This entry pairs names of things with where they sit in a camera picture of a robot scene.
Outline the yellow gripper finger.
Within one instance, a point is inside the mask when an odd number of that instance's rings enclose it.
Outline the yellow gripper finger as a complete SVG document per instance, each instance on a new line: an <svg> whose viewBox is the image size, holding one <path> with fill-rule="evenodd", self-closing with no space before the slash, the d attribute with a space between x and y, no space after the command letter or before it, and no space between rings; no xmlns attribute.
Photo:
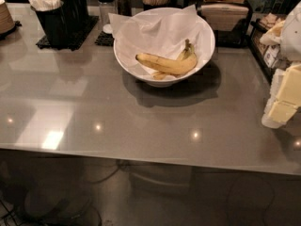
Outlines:
<svg viewBox="0 0 301 226"><path fill-rule="evenodd" d="M277 129L285 125L296 111L296 105L270 98L265 106L261 123L266 127Z"/></svg>

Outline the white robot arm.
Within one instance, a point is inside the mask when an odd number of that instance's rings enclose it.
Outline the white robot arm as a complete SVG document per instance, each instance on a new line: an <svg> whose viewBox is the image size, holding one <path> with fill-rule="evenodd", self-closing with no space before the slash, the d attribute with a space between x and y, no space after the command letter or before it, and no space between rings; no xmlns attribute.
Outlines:
<svg viewBox="0 0 301 226"><path fill-rule="evenodd" d="M261 123L279 128L301 107L301 2L286 19L270 28L260 38L265 45L279 45L280 53L291 65L285 70L276 69Z"/></svg>

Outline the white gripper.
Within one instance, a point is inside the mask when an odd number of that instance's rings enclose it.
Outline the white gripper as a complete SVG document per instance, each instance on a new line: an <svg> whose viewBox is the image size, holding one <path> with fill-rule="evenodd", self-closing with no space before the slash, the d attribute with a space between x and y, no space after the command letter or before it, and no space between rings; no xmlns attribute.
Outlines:
<svg viewBox="0 0 301 226"><path fill-rule="evenodd" d="M270 28L260 38L264 45L277 45L281 43L281 31L285 22L281 21ZM301 105L301 64L293 62L285 71L276 69L270 88L274 100L299 107Z"/></svg>

